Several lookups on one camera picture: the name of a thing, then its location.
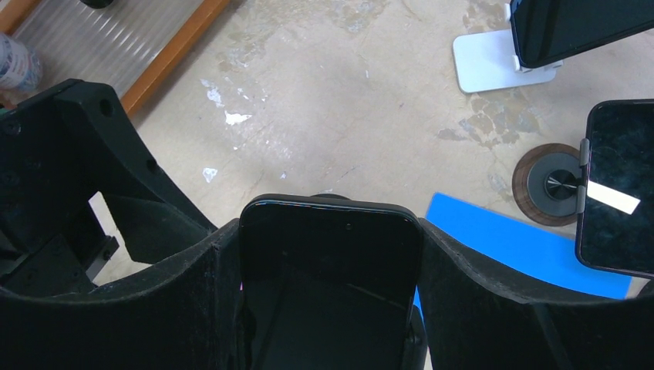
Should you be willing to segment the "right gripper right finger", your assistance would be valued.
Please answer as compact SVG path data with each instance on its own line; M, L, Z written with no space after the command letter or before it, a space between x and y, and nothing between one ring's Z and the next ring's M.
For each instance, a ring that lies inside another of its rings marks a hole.
M418 291L435 369L651 369L653 296L612 300L540 281L428 220Z

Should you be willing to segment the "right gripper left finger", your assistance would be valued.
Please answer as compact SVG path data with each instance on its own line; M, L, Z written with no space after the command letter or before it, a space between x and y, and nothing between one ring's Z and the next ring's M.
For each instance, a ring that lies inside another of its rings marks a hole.
M82 294L1 292L3 369L235 369L238 221Z

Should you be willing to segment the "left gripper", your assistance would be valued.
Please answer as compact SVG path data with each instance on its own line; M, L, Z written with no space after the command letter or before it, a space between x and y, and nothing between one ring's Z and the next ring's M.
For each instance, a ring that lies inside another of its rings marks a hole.
M70 79L1 118L1 286L28 297L93 290L119 247L155 264L217 230L159 166L111 86Z

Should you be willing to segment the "black smartphone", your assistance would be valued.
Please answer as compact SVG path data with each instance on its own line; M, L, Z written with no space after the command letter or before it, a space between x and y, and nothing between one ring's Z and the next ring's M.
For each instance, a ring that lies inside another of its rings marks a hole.
M282 194L241 212L243 369L421 369L423 228L405 207Z

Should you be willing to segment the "black round-base phone stand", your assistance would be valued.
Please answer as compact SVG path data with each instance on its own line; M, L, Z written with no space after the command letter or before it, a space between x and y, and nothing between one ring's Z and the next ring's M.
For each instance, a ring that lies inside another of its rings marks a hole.
M335 200L350 200L348 197L345 197L345 196L339 195L339 194L335 194L335 193L317 193L317 194L311 195L311 197L319 197L319 198L335 199Z

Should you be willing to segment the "black phone on wooden stand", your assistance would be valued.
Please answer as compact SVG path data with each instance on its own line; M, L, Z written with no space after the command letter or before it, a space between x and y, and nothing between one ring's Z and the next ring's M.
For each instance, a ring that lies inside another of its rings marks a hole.
M653 101L610 100L588 114L580 143L577 259L653 278Z

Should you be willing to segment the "white phone stand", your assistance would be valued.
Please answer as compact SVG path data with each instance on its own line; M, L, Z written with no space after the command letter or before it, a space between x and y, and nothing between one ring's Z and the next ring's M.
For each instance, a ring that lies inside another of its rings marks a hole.
M563 66L561 60L536 69L522 66L509 29L456 37L453 59L460 90L467 94L550 82Z

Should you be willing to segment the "black phone on white stand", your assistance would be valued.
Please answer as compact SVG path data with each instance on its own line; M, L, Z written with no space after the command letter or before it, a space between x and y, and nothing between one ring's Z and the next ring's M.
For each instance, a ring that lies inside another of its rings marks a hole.
M653 28L651 0L511 1L523 67L536 69Z

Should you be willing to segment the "blue mat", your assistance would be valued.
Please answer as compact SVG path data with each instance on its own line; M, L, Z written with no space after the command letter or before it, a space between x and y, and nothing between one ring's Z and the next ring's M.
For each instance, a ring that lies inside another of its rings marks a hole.
M593 270L575 256L568 237L435 193L426 220L461 243L470 265L538 308L629 308L631 278Z

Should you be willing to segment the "orange wooden rack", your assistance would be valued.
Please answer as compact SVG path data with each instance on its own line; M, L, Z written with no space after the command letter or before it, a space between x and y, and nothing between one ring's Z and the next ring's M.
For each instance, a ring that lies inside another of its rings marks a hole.
M66 79L111 85L131 118L143 119L229 1L3 1L1 30L42 62L39 88Z

